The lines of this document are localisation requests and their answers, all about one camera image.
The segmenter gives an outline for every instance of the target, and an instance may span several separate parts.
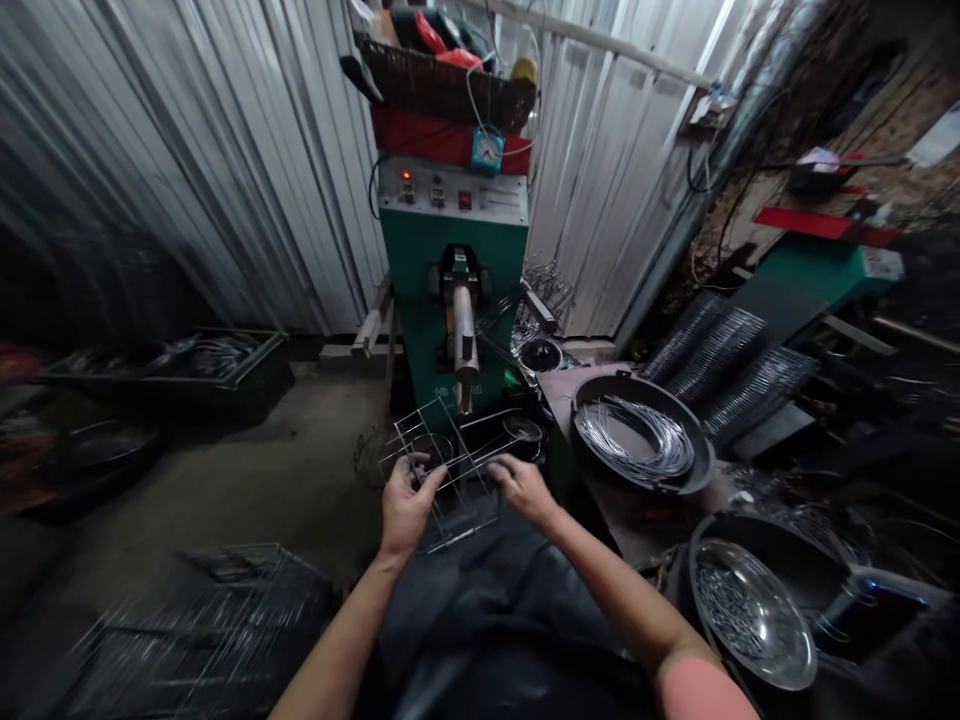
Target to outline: hand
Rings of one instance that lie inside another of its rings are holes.
[[[562,512],[536,465],[513,455],[498,455],[487,465],[487,472],[500,483],[514,509],[541,530]]]
[[[433,496],[447,474],[447,466],[441,465],[427,475],[419,490],[415,490],[416,473],[422,473],[423,468],[420,463],[427,461],[430,456],[413,453],[413,458],[417,462],[417,469],[411,466],[410,458],[404,455],[393,466],[390,480],[383,489],[383,540],[380,542],[380,554],[404,562],[420,544],[433,506]]]

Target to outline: concrete floor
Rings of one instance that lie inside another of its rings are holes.
[[[77,523],[46,583],[59,602],[104,608],[142,586],[169,549],[279,541],[335,582],[380,536],[380,492],[354,476],[357,437],[382,415],[382,377],[295,366],[262,425],[167,451],[144,480]]]

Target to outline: red bag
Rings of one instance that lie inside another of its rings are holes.
[[[437,60],[440,62],[448,62],[451,65],[459,65],[468,70],[475,65],[480,65],[480,58],[471,52],[467,52],[463,48],[457,48],[456,50],[437,55]],[[474,72],[483,72],[483,68],[478,67]]]
[[[427,16],[423,14],[423,10],[417,11],[417,30],[420,31],[420,37],[423,38],[427,47],[433,50],[434,55],[440,55],[447,51],[447,46],[443,44],[443,38],[440,37],[436,30],[430,27],[430,23],[427,22]]]

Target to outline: yellow object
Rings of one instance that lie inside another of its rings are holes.
[[[518,58],[513,64],[513,70],[510,71],[511,80],[520,78],[529,80],[534,85],[537,84],[537,64],[528,57]]]

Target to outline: forearm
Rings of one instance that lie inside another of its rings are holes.
[[[353,714],[363,673],[402,558],[378,555],[297,671],[268,720],[340,720]]]
[[[651,676],[662,680],[674,662],[689,656],[723,669],[677,609],[566,511],[558,508],[542,529],[573,563],[597,604]]]

